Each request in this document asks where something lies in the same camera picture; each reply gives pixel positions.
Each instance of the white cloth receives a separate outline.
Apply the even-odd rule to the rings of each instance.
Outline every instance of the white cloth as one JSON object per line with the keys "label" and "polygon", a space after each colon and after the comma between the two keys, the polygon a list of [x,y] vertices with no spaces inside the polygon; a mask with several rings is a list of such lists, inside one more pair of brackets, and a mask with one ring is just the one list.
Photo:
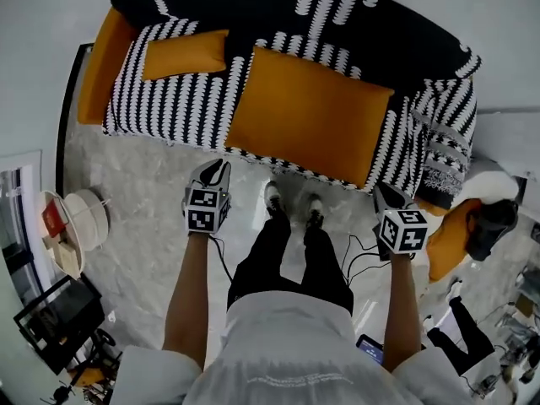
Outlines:
{"label": "white cloth", "polygon": [[[494,392],[497,389],[504,389],[504,382],[500,380],[501,371],[499,359],[494,351],[461,376],[463,388],[474,397],[475,403],[483,403],[483,401],[490,403],[494,397]],[[486,397],[482,397],[478,395],[479,392],[485,394],[482,382],[490,376],[494,376],[497,379],[497,383]]]}
{"label": "white cloth", "polygon": [[342,307],[283,291],[250,294],[227,314],[223,350],[202,373],[171,351],[126,349],[111,405],[460,405],[473,400],[438,348],[393,374],[355,347]]}

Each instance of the orange throw pillow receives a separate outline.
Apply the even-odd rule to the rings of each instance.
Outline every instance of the orange throw pillow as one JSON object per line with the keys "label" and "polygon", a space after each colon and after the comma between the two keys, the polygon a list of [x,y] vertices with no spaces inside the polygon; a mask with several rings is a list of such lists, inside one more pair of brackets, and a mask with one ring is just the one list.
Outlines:
{"label": "orange throw pillow", "polygon": [[362,187],[393,90],[255,47],[227,147]]}
{"label": "orange throw pillow", "polygon": [[467,255],[465,245],[474,230],[476,219],[470,213],[477,212],[482,207],[479,199],[469,199],[449,212],[439,229],[431,235],[428,241],[429,281],[437,282],[451,272]]}
{"label": "orange throw pillow", "polygon": [[144,59],[143,80],[183,73],[221,72],[225,64],[225,38],[228,30],[151,40]]}

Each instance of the marble floor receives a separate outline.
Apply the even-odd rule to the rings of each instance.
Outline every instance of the marble floor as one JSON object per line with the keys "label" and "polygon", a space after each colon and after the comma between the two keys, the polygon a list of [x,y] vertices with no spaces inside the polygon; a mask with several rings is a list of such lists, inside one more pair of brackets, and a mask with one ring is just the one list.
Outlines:
{"label": "marble floor", "polygon": [[[65,144],[64,190],[69,193],[90,187],[104,199],[111,199],[109,238],[101,248],[87,254],[85,272],[103,294],[105,313],[115,312],[116,321],[107,321],[105,329],[121,348],[128,344],[161,346],[165,313],[186,247],[181,214],[183,190],[195,167],[217,157],[216,153],[168,146],[151,138],[106,137],[100,127],[79,125],[72,110]],[[357,235],[365,247],[375,244],[371,231],[376,224],[375,213],[371,198],[364,193],[297,175],[274,175],[265,165],[250,164],[239,158],[229,161],[232,209],[219,238],[225,242],[224,257],[231,273],[246,257],[265,221],[262,194],[270,179],[280,185],[292,213],[293,234],[282,266],[285,277],[300,281],[305,268],[302,212],[311,192],[319,193],[324,200],[327,209],[324,228],[332,237],[339,260],[345,255],[349,234]],[[463,301],[477,320],[515,298],[516,275],[526,263],[540,266],[540,246],[529,238],[531,227],[530,219],[520,217],[517,228],[498,243],[485,262],[466,261],[456,269],[455,273],[464,279]],[[361,252],[358,242],[353,241],[345,267]],[[207,364],[219,352],[229,287],[213,246],[208,262]],[[351,274],[380,265],[378,258],[365,256],[353,265]],[[447,310],[445,295],[450,277],[429,285],[425,256],[417,256],[413,271],[421,315],[431,314],[440,319]],[[365,333],[382,342],[390,269],[370,269],[353,281],[352,289],[357,335]],[[496,310],[481,324],[494,343],[501,343],[507,334],[504,329],[494,327],[502,313],[503,309]],[[447,332],[456,341],[459,339],[455,326],[448,327]]]}

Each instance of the leg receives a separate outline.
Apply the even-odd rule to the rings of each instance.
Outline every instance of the leg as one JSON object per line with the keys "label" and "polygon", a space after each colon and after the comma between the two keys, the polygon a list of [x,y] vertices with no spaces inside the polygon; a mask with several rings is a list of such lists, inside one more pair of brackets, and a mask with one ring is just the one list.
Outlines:
{"label": "leg", "polygon": [[461,297],[450,300],[452,313],[456,318],[459,330],[462,333],[463,342],[467,345],[469,356],[476,359],[478,363],[494,352],[493,345],[488,337],[478,328],[476,322],[469,314],[467,308],[462,303]]}
{"label": "leg", "polygon": [[459,376],[463,375],[474,366],[474,364],[471,364],[469,356],[461,351],[457,345],[437,327],[428,331],[428,338],[437,348],[443,350]]}
{"label": "leg", "polygon": [[298,291],[300,288],[279,274],[290,237],[290,223],[275,183],[267,185],[265,198],[271,218],[264,224],[247,258],[236,268],[229,288],[227,309],[247,294],[272,290]]}
{"label": "leg", "polygon": [[339,267],[332,241],[321,229],[322,215],[311,217],[305,232],[305,273],[302,289],[317,299],[329,301],[353,314],[354,295]]}

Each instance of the cable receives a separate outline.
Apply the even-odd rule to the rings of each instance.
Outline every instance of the cable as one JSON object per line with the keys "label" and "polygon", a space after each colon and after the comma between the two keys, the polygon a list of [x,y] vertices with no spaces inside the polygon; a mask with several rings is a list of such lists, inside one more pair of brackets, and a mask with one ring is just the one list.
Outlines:
{"label": "cable", "polygon": [[371,266],[371,267],[366,267],[364,270],[361,270],[359,271],[358,273],[356,273],[351,279],[350,281],[348,282],[348,286],[350,287],[351,284],[353,283],[353,279],[356,278],[359,274],[365,272],[366,270],[369,270],[370,268],[383,268],[383,267],[386,267],[388,264],[391,264],[392,262],[389,261],[389,262],[386,262],[385,264],[383,264],[382,266]]}
{"label": "cable", "polygon": [[493,347],[494,347],[494,348],[502,348],[502,350],[505,352],[505,354],[508,352],[508,351],[506,350],[506,348],[503,347],[502,345],[494,345]]}
{"label": "cable", "polygon": [[348,269],[347,269],[347,278],[350,278],[350,277],[351,277],[351,268],[353,267],[354,262],[355,262],[358,258],[360,258],[360,257],[365,257],[366,255],[372,255],[373,257],[378,257],[378,256],[379,256],[379,253],[378,253],[378,252],[364,252],[364,253],[361,253],[361,254],[355,256],[355,257],[351,260],[350,264],[348,265]]}
{"label": "cable", "polygon": [[467,383],[467,385],[468,385],[469,388],[471,389],[471,392],[473,392],[474,394],[476,394],[476,395],[478,395],[478,396],[480,396],[480,397],[482,396],[482,393],[480,393],[480,392],[474,390],[474,389],[471,387],[471,384],[469,384],[469,380],[467,379],[466,376],[461,375],[460,378],[463,378],[463,379],[465,380],[465,382]]}
{"label": "cable", "polygon": [[[219,260],[221,261],[221,264],[223,265],[223,269],[225,270],[225,273],[227,273],[227,277],[229,278],[229,281],[232,283],[233,278],[230,276],[229,270],[227,269],[227,266],[225,265],[225,259],[224,259],[224,253],[225,253],[225,242],[221,239],[217,239],[210,235],[210,240],[213,241],[213,243],[216,245],[216,249],[218,249],[218,255]],[[221,251],[221,247],[219,247],[218,240],[223,243],[223,252]]]}
{"label": "cable", "polygon": [[345,276],[345,273],[343,273],[343,267],[345,266],[345,260],[347,259],[348,250],[351,247],[352,239],[356,239],[356,241],[359,242],[359,245],[362,248],[362,251],[370,251],[371,249],[375,249],[378,246],[377,244],[375,244],[375,245],[373,245],[371,247],[364,247],[364,245],[362,244],[362,242],[360,241],[360,239],[359,239],[359,237],[357,235],[354,235],[354,234],[349,234],[348,235],[347,250],[345,251],[345,255],[343,256],[343,260],[341,261],[341,274],[343,275],[343,278],[345,279],[345,281],[347,283],[348,283],[348,277],[350,276],[350,273],[351,273],[351,268],[352,268],[353,262],[356,261],[357,258],[359,258],[359,256],[356,256],[355,258],[353,258],[353,260],[348,265],[347,276]]}

